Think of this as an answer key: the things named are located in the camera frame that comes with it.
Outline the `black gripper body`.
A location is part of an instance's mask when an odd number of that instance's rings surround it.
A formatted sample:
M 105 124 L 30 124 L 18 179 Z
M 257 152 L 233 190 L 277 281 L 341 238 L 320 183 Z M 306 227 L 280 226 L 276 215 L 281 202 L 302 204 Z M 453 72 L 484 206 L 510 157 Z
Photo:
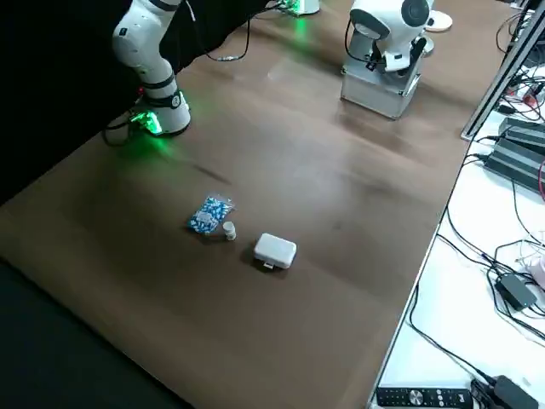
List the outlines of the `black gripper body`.
M 376 68 L 384 67 L 384 57 L 376 45 L 376 41 L 371 42 L 370 52 L 365 56 L 367 58 L 366 68 L 374 71 Z

